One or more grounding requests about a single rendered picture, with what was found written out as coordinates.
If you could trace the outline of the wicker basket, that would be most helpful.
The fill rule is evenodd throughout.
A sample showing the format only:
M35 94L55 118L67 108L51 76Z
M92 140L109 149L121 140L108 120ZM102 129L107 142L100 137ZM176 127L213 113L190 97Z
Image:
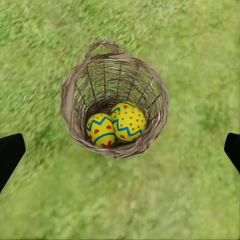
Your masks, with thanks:
M91 52L100 45L105 46L111 53L98 53L91 56ZM69 132L70 137L80 147L91 152L105 154L115 160L144 154L149 149L150 143L159 136L166 126L170 103L168 90L156 69L144 60L135 58L128 53L120 52L122 50L119 49L119 44L109 42L109 39L106 37L90 43L88 52L84 55L84 60L72 68L69 75L63 80L59 110L64 118L65 128ZM102 66L93 75L94 77L92 77L90 72L93 63L96 63L97 67ZM118 66L117 72L108 69L108 66L113 67L116 65ZM138 77L139 75L149 81L147 82ZM95 80L95 77L99 78L99 76L101 76L100 81L102 82L103 94L97 96L93 80ZM91 91L91 100L88 103L86 98L90 92L84 90L86 86L81 83L84 79L87 80ZM158 94L152 89L154 85L153 80ZM101 111L112 109L114 104L129 101L133 95L133 90L137 87L135 82L141 87L137 91L140 96L135 101L135 105L146 117L144 131L138 138L130 142L122 144L116 142L112 147L98 146L87 134L86 128L90 116L92 116L94 110L95 113L100 113ZM105 89L106 85L117 85L117 90L107 90ZM128 87L128 89L121 95L120 89L123 85ZM153 100L150 97L154 97ZM148 106L146 106L146 100L148 100Z

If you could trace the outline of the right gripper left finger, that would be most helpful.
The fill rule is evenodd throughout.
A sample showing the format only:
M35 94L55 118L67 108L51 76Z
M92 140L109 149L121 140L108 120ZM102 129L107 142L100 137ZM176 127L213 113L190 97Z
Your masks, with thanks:
M0 193L26 152L21 133L0 138Z

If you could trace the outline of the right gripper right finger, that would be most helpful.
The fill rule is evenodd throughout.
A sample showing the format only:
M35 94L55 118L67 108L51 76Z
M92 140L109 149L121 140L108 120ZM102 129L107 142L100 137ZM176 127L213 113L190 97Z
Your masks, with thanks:
M240 135L229 133L227 135L224 151L240 173Z

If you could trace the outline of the easter egg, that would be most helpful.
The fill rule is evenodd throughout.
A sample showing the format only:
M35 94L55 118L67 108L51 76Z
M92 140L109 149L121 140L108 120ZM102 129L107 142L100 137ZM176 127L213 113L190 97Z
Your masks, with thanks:
M86 132L92 142L99 147L112 147L116 141L116 134L114 133L114 122L108 113L99 112L94 113L88 119L86 124Z
M108 115L110 117L112 117L113 119L115 119L118 112L124 108L137 108L137 107L136 107L135 103L131 100L119 102L119 103L113 105L113 107L112 107L112 109L110 109Z
M144 131L146 117L136 107L125 107L111 118L116 139L121 143L129 143L137 139Z

